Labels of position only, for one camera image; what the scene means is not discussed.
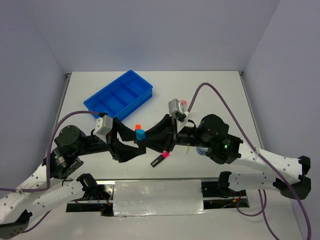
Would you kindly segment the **orange capped black highlighter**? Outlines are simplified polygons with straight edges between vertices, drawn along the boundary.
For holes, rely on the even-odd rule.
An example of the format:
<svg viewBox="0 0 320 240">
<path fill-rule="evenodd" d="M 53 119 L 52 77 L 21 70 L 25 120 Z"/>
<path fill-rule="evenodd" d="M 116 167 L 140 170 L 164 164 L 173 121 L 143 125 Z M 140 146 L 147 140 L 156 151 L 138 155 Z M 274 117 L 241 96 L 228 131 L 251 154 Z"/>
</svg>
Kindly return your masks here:
<svg viewBox="0 0 320 240">
<path fill-rule="evenodd" d="M 140 124 L 135 125 L 135 130 L 140 130 L 141 128 L 142 128 L 142 126 Z"/>
</svg>

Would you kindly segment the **blue highlighter cap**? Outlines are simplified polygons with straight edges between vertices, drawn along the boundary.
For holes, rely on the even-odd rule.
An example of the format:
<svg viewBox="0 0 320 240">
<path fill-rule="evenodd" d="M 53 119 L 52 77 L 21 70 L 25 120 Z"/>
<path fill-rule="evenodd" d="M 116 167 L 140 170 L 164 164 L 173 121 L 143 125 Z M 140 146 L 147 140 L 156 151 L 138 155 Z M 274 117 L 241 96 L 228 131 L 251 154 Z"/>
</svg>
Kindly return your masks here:
<svg viewBox="0 0 320 240">
<path fill-rule="evenodd" d="M 144 140 L 146 138 L 146 134 L 145 134 L 145 131 L 143 129 L 136 129 L 135 133 L 136 133 L 136 139 L 138 141 L 142 141 L 142 140 Z"/>
</svg>

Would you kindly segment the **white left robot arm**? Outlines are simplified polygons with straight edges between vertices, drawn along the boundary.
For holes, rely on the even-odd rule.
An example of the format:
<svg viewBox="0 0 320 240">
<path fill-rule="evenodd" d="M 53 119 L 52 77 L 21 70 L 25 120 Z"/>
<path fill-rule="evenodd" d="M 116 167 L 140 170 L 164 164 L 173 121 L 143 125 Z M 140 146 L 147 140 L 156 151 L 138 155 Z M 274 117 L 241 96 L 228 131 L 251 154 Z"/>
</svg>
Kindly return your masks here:
<svg viewBox="0 0 320 240">
<path fill-rule="evenodd" d="M 118 118 L 100 114 L 90 135 L 75 125 L 53 130 L 50 140 L 56 148 L 49 147 L 46 157 L 36 171 L 15 190 L 0 200 L 0 237 L 10 240 L 30 231 L 31 221 L 47 216 L 58 206 L 78 199 L 107 200 L 104 191 L 90 173 L 83 173 L 62 187 L 51 188 L 64 182 L 84 163 L 80 156 L 109 152 L 112 158 L 125 163 L 146 153 L 145 147 L 133 147 L 125 142 L 137 140 L 137 133 L 126 127 Z"/>
</svg>

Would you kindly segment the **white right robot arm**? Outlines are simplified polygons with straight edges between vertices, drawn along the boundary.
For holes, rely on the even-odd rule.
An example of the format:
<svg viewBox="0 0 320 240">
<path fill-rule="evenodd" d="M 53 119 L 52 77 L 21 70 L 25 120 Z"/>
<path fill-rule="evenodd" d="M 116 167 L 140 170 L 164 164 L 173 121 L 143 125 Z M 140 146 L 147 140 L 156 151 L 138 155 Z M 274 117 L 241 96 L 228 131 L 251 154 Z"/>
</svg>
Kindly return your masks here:
<svg viewBox="0 0 320 240">
<path fill-rule="evenodd" d="M 215 114 L 202 118 L 199 125 L 184 126 L 170 115 L 151 129 L 135 130 L 136 143 L 154 151 L 171 152 L 175 146 L 204 149 L 204 155 L 218 165 L 235 165 L 256 173 L 222 171 L 216 190 L 222 196 L 243 190 L 271 190 L 286 198 L 304 200 L 311 192 L 307 173 L 311 160 L 307 156 L 290 158 L 255 146 L 228 133 L 229 125 Z"/>
</svg>

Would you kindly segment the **pink capped black highlighter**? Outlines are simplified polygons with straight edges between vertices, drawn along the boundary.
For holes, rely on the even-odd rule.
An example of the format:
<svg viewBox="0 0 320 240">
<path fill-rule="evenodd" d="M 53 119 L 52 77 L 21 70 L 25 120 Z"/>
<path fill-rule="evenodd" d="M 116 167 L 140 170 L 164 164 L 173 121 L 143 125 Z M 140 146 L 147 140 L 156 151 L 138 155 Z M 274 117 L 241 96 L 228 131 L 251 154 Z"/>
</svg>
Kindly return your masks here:
<svg viewBox="0 0 320 240">
<path fill-rule="evenodd" d="M 154 161 L 150 163 L 150 165 L 155 168 L 158 164 L 160 164 L 163 160 L 165 160 L 170 155 L 169 152 L 164 151 L 160 154 Z"/>
</svg>

